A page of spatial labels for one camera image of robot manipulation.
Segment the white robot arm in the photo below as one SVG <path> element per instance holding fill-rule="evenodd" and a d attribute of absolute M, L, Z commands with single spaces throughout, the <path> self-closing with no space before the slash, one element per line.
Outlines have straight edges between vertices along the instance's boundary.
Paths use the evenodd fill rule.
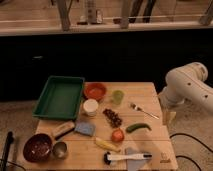
<path fill-rule="evenodd" d="M 213 88 L 205 84 L 207 77 L 208 70 L 200 62 L 174 68 L 166 74 L 166 86 L 158 94 L 164 125 L 176 116 L 172 108 L 183 104 L 186 99 L 213 114 Z"/>

